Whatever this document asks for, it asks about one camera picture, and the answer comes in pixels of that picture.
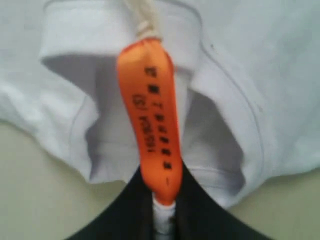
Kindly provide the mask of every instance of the table surface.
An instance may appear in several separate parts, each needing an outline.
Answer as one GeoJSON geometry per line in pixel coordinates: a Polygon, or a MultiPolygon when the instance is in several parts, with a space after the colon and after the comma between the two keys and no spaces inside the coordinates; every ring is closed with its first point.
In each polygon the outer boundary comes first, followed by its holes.
{"type": "MultiPolygon", "coordinates": [[[[90,185],[27,134],[0,123],[0,239],[59,240],[84,227],[123,182],[90,185]]],[[[230,212],[276,240],[320,239],[320,170],[269,180],[230,212]]]]}

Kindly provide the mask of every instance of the t-shirt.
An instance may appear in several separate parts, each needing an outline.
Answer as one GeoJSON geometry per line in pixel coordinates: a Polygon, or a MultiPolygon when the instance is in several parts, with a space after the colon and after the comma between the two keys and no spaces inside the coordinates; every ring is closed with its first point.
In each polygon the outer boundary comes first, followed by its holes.
{"type": "MultiPolygon", "coordinates": [[[[156,0],[175,66],[183,160],[230,207],[266,179],[320,166],[320,2],[156,0]]],[[[0,2],[0,119],[90,183],[139,165],[116,59],[133,43],[120,0],[0,2]]]]}

